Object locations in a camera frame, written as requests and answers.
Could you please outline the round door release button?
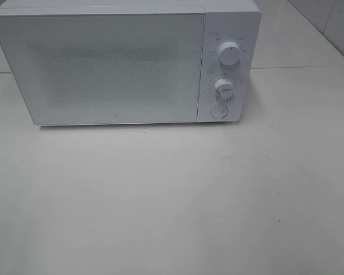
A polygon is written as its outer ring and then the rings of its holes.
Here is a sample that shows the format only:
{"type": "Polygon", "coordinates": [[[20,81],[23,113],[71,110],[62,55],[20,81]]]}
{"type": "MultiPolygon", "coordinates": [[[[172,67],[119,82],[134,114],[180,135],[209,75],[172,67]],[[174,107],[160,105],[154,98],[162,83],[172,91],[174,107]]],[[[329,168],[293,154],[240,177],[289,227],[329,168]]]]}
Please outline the round door release button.
{"type": "Polygon", "coordinates": [[[228,113],[228,108],[225,105],[216,105],[210,110],[210,114],[216,119],[224,118],[228,113]]]}

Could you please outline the white timer knob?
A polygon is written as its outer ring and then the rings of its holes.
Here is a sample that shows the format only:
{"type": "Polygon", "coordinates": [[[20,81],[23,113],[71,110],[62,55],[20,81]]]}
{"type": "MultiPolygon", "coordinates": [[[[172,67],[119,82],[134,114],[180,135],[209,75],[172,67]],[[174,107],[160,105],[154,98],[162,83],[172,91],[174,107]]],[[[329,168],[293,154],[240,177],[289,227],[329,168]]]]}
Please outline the white timer knob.
{"type": "Polygon", "coordinates": [[[220,99],[229,99],[234,94],[233,82],[228,78],[221,78],[214,83],[214,91],[220,99]]]}

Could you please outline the white microwave door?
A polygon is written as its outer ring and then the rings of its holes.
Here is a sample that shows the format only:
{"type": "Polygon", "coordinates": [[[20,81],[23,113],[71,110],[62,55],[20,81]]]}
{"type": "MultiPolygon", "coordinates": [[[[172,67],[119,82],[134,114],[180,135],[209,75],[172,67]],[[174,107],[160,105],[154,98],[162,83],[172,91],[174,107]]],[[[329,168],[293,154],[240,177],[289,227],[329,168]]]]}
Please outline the white microwave door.
{"type": "Polygon", "coordinates": [[[203,14],[0,17],[37,125],[197,118],[203,14]]]}

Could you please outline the upper white power knob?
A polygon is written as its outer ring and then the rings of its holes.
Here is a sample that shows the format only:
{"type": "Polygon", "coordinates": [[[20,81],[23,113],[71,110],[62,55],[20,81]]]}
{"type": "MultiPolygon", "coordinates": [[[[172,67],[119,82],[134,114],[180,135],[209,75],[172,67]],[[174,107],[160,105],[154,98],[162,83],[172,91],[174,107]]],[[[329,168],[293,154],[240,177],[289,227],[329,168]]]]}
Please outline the upper white power knob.
{"type": "Polygon", "coordinates": [[[226,41],[218,47],[220,63],[226,66],[236,64],[241,57],[241,46],[235,41],[226,41]]]}

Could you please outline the white microwave oven body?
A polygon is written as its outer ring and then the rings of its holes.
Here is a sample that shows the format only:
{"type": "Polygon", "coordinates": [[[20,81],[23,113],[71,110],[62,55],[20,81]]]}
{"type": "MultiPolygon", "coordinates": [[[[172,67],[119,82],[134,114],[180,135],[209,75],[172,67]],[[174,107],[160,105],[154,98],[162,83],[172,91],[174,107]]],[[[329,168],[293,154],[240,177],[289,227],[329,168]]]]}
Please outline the white microwave oven body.
{"type": "Polygon", "coordinates": [[[204,15],[197,118],[169,123],[238,121],[261,21],[261,12],[252,1],[6,1],[0,5],[0,17],[149,14],[204,15]],[[240,60],[231,66],[223,65],[218,58],[218,47],[226,41],[241,46],[240,60]],[[233,96],[226,100],[214,91],[214,83],[221,78],[230,79],[234,85],[233,96]],[[228,108],[224,118],[210,114],[216,105],[228,108]]]}

